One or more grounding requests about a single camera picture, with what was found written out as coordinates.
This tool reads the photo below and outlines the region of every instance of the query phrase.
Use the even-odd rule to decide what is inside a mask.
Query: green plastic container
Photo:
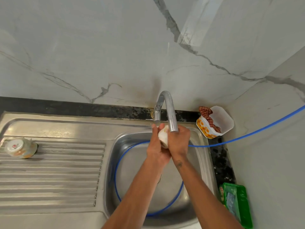
[[[252,229],[252,219],[246,188],[225,182],[219,187],[222,204],[235,216],[246,229]]]

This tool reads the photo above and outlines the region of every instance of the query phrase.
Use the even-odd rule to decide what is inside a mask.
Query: wrist tattoo
[[[176,167],[177,167],[177,168],[181,168],[181,167],[182,167],[182,161],[179,161],[179,160],[178,160],[178,161],[177,161],[177,164],[176,164]]]

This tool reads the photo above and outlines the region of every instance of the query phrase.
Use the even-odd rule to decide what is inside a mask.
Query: forearm
[[[133,179],[122,202],[102,229],[141,228],[162,170],[163,167],[155,161],[146,159]]]
[[[242,229],[234,216],[216,199],[186,157],[174,161],[202,228]]]

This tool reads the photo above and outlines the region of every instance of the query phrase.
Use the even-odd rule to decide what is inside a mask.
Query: hand
[[[191,134],[189,129],[181,125],[178,125],[178,129],[178,132],[168,131],[168,149],[174,162],[186,158]]]
[[[152,124],[152,137],[147,148],[147,159],[157,162],[162,168],[169,163],[171,155],[168,149],[161,147],[161,142],[158,138],[158,132],[164,128],[164,123],[160,124],[159,128]]]

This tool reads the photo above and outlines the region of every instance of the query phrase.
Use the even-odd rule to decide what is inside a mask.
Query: person's right arm
[[[185,188],[190,196],[196,216],[204,229],[243,229],[234,216],[217,200],[192,164],[187,159],[190,131],[178,125],[179,132],[168,133],[168,148]]]

